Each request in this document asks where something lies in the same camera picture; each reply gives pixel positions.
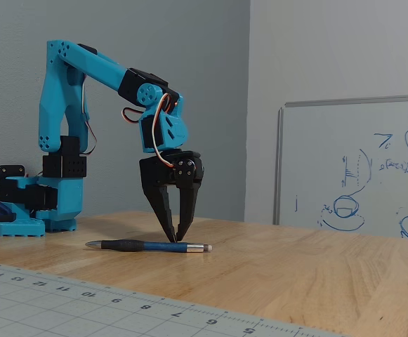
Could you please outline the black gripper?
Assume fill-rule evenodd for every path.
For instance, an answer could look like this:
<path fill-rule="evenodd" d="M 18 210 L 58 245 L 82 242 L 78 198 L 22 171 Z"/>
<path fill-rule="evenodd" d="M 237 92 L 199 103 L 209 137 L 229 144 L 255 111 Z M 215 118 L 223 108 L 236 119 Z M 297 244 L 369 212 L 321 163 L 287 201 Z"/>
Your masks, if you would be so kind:
<path fill-rule="evenodd" d="M 197 193 L 204 177 L 200 153 L 190 150 L 166 150 L 157 156 L 141 159 L 140 175 L 143 192 L 170 242 L 182 241 L 193 222 Z M 167 185 L 175 185 L 180 195 L 180 218 L 177 233 L 172 223 Z"/>

